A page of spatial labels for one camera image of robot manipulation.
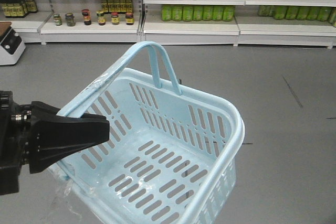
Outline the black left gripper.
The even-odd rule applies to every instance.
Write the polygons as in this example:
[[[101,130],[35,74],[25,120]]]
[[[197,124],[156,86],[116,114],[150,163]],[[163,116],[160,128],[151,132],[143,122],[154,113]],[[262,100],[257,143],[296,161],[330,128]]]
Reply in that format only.
[[[40,101],[19,105],[11,91],[1,91],[1,195],[19,192],[19,175],[26,164],[40,173],[61,159],[109,140],[105,116],[84,113],[79,118],[58,115],[59,108]]]

